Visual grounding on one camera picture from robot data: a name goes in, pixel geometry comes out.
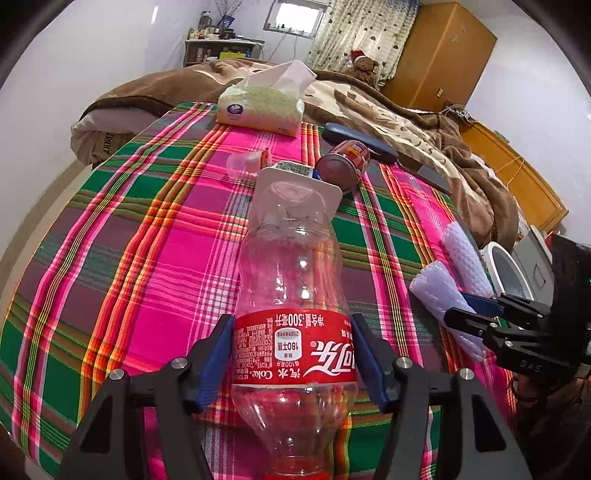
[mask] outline white bubble wrap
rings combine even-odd
[[[443,233],[443,244],[462,278],[462,287],[468,293],[489,299],[495,292],[482,267],[478,252],[457,222],[450,223]]]
[[[484,359],[482,339],[447,328],[443,322],[445,312],[452,307],[475,313],[456,288],[456,282],[439,260],[430,263],[410,282],[410,291],[421,301],[437,321],[452,333],[460,347],[475,361]]]

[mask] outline red bottle label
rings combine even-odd
[[[328,310],[249,313],[234,327],[233,383],[306,385],[354,382],[349,318]]]

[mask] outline coke logo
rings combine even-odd
[[[273,378],[273,372],[271,370],[255,370],[252,372],[252,376],[259,380],[270,380]]]
[[[318,365],[314,365],[305,371],[303,377],[310,372],[322,372],[331,377],[336,377],[341,373],[348,373],[355,369],[355,357],[353,355],[353,345],[350,343],[330,342],[310,342],[312,348],[316,348],[311,355],[318,357]]]

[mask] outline teddy bear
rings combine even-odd
[[[375,87],[379,63],[366,56],[362,50],[351,50],[350,57],[353,66],[346,69],[345,73]]]

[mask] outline brown blanket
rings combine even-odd
[[[140,108],[164,115],[181,102],[217,102],[219,95],[245,76],[270,65],[254,59],[210,61],[198,66],[146,75],[101,96],[84,112],[97,108]],[[470,157],[457,125],[438,114],[417,114],[347,75],[315,72],[304,92],[304,120],[335,122],[387,142],[402,162],[426,165],[449,182],[452,199],[479,247],[499,242],[509,251],[517,232],[515,199],[505,186]]]

